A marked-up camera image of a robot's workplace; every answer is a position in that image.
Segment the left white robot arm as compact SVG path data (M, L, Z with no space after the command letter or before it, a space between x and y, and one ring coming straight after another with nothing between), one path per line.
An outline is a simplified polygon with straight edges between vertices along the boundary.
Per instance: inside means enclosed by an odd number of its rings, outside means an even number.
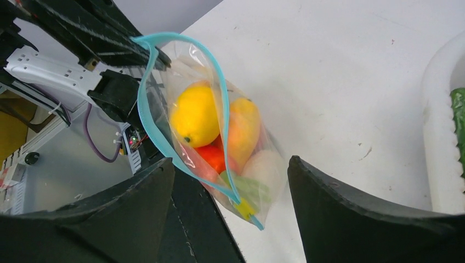
M15 19L38 26L78 58L66 66L39 53ZM80 97L112 120L142 130L138 78L118 68L146 66L140 32L113 1L1 1L1 82L45 85Z

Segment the clear zip top bag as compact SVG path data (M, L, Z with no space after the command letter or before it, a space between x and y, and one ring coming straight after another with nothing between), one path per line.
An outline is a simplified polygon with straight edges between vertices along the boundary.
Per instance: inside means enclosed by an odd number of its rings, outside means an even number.
M199 41L173 32L133 41L149 52L137 97L148 138L223 207L263 230L287 167L258 106Z

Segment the white egg toy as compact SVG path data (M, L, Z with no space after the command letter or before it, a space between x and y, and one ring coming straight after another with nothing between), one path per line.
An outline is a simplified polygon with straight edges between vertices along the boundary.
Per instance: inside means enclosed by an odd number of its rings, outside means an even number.
M286 163L278 152L261 150L247 161L241 176L258 180L271 192L279 192L287 180L286 170Z

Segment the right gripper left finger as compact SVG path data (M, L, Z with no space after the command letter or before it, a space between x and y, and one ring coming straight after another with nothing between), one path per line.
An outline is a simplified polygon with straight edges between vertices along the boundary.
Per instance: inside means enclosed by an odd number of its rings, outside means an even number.
M1 262L155 262L175 177L170 158L54 211L1 216Z

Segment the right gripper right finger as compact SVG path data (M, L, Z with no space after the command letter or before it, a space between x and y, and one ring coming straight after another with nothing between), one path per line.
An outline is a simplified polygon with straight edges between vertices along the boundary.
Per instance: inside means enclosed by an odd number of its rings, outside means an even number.
M307 262L464 262L464 215L378 198L299 156L287 174Z

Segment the yellow orange mango toy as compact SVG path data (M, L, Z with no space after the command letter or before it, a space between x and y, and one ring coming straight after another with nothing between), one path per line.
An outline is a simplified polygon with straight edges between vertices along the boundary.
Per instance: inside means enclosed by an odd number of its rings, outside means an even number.
M260 113L257 105L244 97L234 100L229 112L228 157L234 161L230 168L240 173L257 145Z

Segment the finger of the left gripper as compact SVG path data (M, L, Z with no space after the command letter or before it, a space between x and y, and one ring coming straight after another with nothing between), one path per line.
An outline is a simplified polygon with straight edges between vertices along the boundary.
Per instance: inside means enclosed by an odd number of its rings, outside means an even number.
M22 1L24 18L37 25L90 68L145 66L147 48L133 41L141 33L114 1Z

